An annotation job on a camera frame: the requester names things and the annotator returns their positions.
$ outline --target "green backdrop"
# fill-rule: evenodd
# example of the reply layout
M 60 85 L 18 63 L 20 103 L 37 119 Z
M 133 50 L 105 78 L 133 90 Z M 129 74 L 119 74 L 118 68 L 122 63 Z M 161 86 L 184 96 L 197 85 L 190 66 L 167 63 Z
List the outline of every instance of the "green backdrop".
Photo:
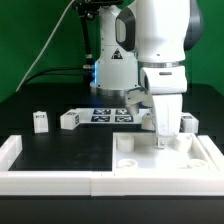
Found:
M 35 60 L 70 0 L 0 0 L 0 102 L 17 88 Z M 204 15 L 205 31 L 199 43 L 186 54 L 188 82 L 210 84 L 224 95 L 224 2 L 198 0 Z M 88 23 L 94 58 L 99 56 L 98 20 Z M 60 66 L 85 63 L 84 41 L 77 12 L 69 10 L 47 51 L 33 73 Z M 82 82 L 57 78 L 60 82 Z

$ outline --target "white plastic block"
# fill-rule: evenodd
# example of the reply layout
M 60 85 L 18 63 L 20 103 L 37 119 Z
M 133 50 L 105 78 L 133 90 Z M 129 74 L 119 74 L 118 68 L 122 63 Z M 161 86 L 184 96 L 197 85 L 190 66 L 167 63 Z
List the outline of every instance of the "white plastic block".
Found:
M 69 110 L 60 117 L 61 129 L 73 130 L 79 125 L 79 114 L 76 110 Z
M 180 130 L 184 133 L 198 133 L 199 121 L 190 113 L 182 113 Z
M 33 113 L 33 122 L 35 133 L 48 132 L 48 119 L 46 112 L 38 111 Z

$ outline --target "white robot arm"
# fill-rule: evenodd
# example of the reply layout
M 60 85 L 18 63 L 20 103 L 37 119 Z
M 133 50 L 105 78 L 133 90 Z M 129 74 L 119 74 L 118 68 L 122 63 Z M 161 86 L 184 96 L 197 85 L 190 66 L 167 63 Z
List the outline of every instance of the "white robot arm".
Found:
M 196 0 L 135 0 L 116 20 L 117 42 L 138 52 L 142 90 L 126 94 L 127 109 L 138 112 L 136 104 L 153 107 L 151 117 L 158 146 L 179 133 L 182 95 L 187 90 L 184 50 L 200 38 L 203 21 Z

